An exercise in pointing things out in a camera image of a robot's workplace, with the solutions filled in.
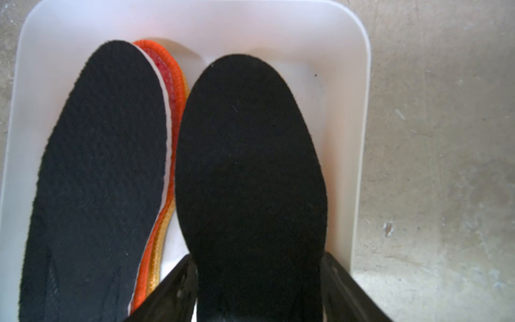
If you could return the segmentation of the red white patterned insole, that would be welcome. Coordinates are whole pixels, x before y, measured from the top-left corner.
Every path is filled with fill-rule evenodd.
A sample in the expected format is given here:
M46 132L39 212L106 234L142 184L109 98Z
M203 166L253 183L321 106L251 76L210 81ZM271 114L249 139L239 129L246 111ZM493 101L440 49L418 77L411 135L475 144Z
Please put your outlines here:
M176 209L174 177L178 135L182 115L189 96L186 77L177 61L165 47L153 40L138 40L134 42L134 45L142 49L153 60L164 81L168 93L171 142L168 144L170 165L168 165L168 173L166 175L168 186L163 198L164 205L158 213L139 263L134 294L129 305L130 314L133 314L143 304L160 283L160 265L162 263L166 233Z

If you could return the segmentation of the black insole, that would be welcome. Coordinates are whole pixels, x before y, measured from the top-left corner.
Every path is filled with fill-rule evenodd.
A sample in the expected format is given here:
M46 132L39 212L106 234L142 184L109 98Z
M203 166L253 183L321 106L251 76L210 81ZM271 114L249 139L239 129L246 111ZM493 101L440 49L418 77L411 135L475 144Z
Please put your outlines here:
M178 220L199 321L321 321L327 190L279 73L223 56L194 84L176 153Z
M168 94L152 59L114 40L87 60L44 149L20 321L123 321L166 199Z

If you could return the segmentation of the orange fuzzy insole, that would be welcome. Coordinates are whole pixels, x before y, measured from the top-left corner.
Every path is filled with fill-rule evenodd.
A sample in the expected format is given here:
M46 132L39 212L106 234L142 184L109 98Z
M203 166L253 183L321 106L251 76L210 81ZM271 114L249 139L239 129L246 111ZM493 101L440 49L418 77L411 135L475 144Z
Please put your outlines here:
M172 116L176 118L176 125L172 127L172 155L171 155L171 167L170 167L170 182L169 182L169 190L167 194L166 207L162 211L159 217L159 224L156 232L154 234L154 241L152 243L152 251L150 255L150 264L148 267L148 276L146 279L146 297L148 297L160 284L160 271L161 271L161 263L164 252L164 245L166 234L168 230L168 226L172 219L173 213L176 210L176 201L174 195L174 177L175 177L175 166L176 166L176 146L177 146L177 138L180 129L182 114L185 109L185 101L189 95L188 85L186 76L182 72L181 68L178 68L179 73L181 74L181 83L183 85L183 89L178 89L178 92L184 95L184 103L178 103L178 99L176 99L176 109L172 113Z

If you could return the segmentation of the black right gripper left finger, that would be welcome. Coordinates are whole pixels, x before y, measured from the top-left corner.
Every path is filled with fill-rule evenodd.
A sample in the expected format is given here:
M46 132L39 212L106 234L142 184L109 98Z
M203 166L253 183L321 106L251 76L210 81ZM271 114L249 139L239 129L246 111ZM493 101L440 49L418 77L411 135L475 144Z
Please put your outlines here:
M197 293L197 267L186 255L125 321L190 322Z

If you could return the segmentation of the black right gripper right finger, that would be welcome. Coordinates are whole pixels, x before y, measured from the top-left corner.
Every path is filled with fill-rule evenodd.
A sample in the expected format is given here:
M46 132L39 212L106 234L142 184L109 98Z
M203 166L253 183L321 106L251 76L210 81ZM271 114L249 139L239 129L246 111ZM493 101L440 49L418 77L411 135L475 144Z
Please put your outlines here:
M321 260L321 292L327 321L392 321L328 252Z

